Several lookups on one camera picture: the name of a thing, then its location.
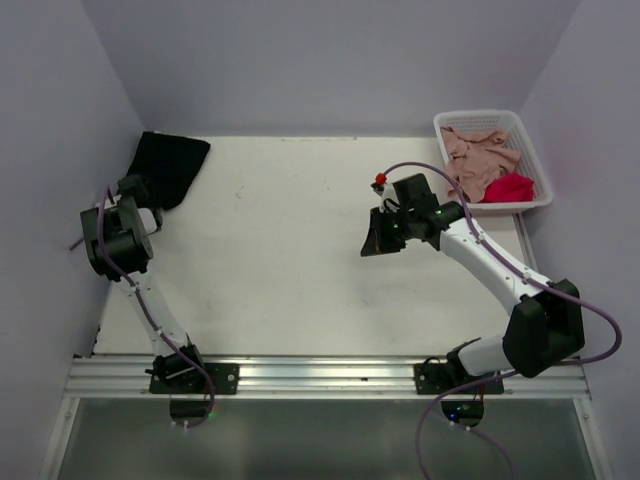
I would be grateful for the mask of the black t shirt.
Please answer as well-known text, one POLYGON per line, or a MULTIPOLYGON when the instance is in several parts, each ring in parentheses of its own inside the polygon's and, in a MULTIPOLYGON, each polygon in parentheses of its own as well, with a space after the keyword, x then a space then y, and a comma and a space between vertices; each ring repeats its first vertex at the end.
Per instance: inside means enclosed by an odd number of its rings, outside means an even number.
POLYGON ((210 149, 203 140, 145 131, 127 174, 141 176, 158 207, 170 211, 185 199, 210 149))

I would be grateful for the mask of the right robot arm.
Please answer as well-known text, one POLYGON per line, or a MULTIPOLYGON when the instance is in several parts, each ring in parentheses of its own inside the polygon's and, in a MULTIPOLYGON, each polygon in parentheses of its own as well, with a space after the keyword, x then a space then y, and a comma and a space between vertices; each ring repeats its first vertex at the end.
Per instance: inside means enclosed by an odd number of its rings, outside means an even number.
POLYGON ((370 211, 361 256, 398 253, 410 240, 428 243, 482 283, 509 316, 504 332, 461 344, 443 363, 425 361, 428 381, 464 393, 503 370, 533 378, 584 347, 573 283, 553 283, 517 261, 468 220, 460 203, 440 203, 422 174, 393 183, 380 174, 371 188, 380 204, 370 211))

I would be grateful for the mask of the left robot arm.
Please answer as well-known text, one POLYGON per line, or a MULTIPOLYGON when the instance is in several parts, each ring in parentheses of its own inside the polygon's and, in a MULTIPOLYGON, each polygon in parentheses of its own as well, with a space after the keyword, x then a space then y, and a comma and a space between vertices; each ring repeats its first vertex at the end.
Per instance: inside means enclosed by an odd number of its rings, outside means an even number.
POLYGON ((80 214, 89 263, 129 300, 151 343, 149 374, 171 393, 212 391, 212 380, 186 330, 171 312, 150 270, 150 235, 163 221, 151 182, 140 175, 118 181, 80 214))

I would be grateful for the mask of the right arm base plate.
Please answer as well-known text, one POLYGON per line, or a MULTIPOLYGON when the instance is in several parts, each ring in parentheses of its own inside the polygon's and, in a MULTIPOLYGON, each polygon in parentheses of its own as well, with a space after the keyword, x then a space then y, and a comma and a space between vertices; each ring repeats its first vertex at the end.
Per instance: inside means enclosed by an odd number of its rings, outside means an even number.
POLYGON ((497 372, 472 376, 449 362, 424 361, 413 365, 413 380, 418 395, 439 395, 462 385, 497 376, 497 372))

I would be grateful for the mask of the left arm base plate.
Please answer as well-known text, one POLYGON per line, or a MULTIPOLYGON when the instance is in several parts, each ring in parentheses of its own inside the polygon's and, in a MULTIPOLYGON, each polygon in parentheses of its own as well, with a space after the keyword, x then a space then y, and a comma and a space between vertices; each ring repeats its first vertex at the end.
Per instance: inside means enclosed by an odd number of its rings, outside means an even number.
MULTIPOLYGON (((212 380, 215 395, 235 395, 240 379, 240 366, 236 363, 205 363, 204 369, 212 380)), ((205 377, 191 368, 161 379, 153 375, 148 391, 151 394, 188 395, 209 392, 205 377)))

